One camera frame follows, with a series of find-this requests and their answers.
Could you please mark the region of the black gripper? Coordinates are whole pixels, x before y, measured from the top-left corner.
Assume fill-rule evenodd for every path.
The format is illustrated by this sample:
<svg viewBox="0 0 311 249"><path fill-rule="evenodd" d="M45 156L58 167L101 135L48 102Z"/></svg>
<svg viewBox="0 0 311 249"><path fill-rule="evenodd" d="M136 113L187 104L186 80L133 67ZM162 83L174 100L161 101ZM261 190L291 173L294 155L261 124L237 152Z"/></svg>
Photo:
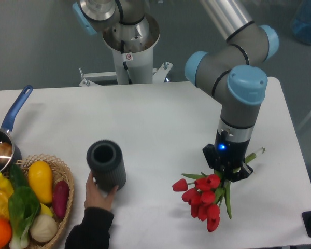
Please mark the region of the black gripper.
<svg viewBox="0 0 311 249"><path fill-rule="evenodd" d="M231 182L248 178L253 169L246 164L245 154L250 140L233 142L227 131L217 132L214 144L207 144L203 154L208 166Z"/></svg>

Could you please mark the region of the black sleeved forearm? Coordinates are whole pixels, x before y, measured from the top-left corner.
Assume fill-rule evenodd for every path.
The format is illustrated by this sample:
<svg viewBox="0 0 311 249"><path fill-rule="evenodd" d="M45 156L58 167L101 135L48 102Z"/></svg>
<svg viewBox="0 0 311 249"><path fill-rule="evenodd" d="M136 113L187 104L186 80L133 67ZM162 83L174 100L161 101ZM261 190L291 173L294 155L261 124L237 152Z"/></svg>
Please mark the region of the black sleeved forearm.
<svg viewBox="0 0 311 249"><path fill-rule="evenodd" d="M81 224L73 227L64 248L109 248L109 229L113 219L114 214L110 211L98 207L86 208Z"/></svg>

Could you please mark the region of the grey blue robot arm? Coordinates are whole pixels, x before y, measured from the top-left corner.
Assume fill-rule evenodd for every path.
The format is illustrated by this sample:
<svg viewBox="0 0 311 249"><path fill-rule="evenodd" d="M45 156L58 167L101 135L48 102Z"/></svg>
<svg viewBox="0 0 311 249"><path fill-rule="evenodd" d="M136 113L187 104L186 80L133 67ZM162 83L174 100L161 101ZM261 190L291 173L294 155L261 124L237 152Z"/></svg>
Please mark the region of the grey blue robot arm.
<svg viewBox="0 0 311 249"><path fill-rule="evenodd" d="M271 27L257 26L239 1L202 1L202 6L227 46L214 56L194 53L185 76L222 106L215 142L203 153L210 168L236 182L252 174L245 154L267 87L258 65L276 53L279 38ZM160 29L144 1L76 1L73 11L82 27L91 35L101 33L112 50L118 84L154 80Z"/></svg>

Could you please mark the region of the person's bare hand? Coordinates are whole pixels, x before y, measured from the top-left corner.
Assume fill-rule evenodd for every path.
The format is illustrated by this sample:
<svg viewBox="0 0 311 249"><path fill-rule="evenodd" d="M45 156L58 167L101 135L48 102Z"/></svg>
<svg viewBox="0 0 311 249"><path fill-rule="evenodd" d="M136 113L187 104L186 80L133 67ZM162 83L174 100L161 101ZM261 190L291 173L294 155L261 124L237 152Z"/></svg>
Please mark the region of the person's bare hand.
<svg viewBox="0 0 311 249"><path fill-rule="evenodd" d="M86 181L86 199L84 201L84 207L86 209L99 208L110 212L118 188L119 186L116 185L107 194L107 196L104 196L97 187L97 184L94 181L93 173L90 171L88 179Z"/></svg>

